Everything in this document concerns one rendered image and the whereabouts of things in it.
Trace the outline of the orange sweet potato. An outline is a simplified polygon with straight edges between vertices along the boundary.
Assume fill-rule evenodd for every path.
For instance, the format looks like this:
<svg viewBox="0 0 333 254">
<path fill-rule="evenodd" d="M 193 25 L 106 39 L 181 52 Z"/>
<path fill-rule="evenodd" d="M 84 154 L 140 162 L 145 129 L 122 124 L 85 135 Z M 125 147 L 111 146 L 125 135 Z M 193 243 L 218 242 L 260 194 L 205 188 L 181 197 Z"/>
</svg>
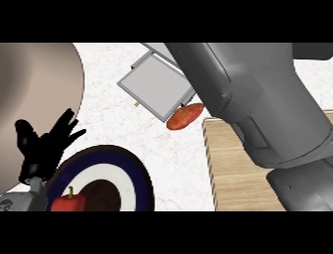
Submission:
<svg viewBox="0 0 333 254">
<path fill-rule="evenodd" d="M 170 130 L 180 130 L 186 128 L 201 116 L 204 108 L 204 103 L 193 103 L 178 108 L 167 121 L 167 128 Z"/>
</svg>

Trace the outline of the red bell pepper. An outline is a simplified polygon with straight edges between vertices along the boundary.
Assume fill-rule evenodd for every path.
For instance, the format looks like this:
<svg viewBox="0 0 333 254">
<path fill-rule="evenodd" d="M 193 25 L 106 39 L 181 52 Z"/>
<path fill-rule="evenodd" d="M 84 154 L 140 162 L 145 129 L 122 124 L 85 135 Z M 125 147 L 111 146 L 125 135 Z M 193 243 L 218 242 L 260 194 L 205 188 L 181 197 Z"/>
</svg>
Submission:
<svg viewBox="0 0 333 254">
<path fill-rule="evenodd" d="M 69 193 L 56 198 L 52 211 L 84 211 L 85 197 L 74 192 L 74 187 L 69 187 Z"/>
</svg>

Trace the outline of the grey tiered shelf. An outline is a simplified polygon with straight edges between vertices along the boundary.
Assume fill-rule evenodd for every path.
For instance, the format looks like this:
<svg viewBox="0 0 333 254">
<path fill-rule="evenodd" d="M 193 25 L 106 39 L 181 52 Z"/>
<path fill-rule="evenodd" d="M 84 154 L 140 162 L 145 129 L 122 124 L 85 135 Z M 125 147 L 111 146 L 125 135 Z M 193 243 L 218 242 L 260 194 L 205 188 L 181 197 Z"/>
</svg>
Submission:
<svg viewBox="0 0 333 254">
<path fill-rule="evenodd" d="M 164 43 L 143 43 L 146 54 L 130 66 L 118 86 L 156 118 L 165 122 L 181 105 L 192 101 L 196 91 Z"/>
</svg>

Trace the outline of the blue and white plate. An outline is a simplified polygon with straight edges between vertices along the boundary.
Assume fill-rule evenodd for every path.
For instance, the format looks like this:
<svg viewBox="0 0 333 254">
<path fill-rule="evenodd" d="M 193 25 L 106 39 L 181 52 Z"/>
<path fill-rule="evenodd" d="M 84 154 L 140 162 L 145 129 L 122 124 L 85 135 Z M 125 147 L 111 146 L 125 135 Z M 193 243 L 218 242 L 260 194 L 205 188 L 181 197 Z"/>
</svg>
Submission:
<svg viewBox="0 0 333 254">
<path fill-rule="evenodd" d="M 93 146 L 60 164 L 47 183 L 49 206 L 65 195 L 85 197 L 84 211 L 153 211 L 155 195 L 140 159 L 114 145 Z"/>
</svg>

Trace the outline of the large beige round bowl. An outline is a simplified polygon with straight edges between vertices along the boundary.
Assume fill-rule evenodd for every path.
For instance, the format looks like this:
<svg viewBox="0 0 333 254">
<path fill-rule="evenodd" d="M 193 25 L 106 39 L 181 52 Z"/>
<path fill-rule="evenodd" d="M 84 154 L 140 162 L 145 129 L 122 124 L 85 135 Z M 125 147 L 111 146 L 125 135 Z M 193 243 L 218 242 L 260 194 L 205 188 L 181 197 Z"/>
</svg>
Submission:
<svg viewBox="0 0 333 254">
<path fill-rule="evenodd" d="M 0 195 L 19 184 L 16 121 L 47 133 L 83 98 L 84 65 L 74 44 L 0 43 Z"/>
</svg>

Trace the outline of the pale wooden tray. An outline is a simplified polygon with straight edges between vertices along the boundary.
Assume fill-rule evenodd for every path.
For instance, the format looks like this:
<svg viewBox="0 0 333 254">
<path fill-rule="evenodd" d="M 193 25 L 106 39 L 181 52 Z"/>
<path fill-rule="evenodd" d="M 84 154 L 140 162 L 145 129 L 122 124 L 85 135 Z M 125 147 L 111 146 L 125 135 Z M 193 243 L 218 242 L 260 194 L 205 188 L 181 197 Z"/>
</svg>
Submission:
<svg viewBox="0 0 333 254">
<path fill-rule="evenodd" d="M 333 211 L 333 140 L 305 165 L 264 169 L 221 119 L 204 121 L 204 135 L 215 210 Z"/>
</svg>

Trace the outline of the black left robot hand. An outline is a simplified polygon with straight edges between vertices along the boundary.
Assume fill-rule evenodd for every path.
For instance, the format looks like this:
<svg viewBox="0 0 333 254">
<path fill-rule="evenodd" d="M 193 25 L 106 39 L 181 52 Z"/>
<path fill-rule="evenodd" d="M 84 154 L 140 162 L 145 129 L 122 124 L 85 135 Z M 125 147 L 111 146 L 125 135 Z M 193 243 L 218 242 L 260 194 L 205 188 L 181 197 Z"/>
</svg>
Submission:
<svg viewBox="0 0 333 254">
<path fill-rule="evenodd" d="M 44 182 L 52 179 L 65 149 L 85 133 L 85 130 L 72 133 L 80 123 L 74 116 L 74 111 L 68 109 L 43 136 L 38 136 L 26 120 L 20 119 L 15 123 L 18 148 L 25 157 L 19 182 L 25 185 L 31 184 L 32 178 L 40 178 Z"/>
</svg>

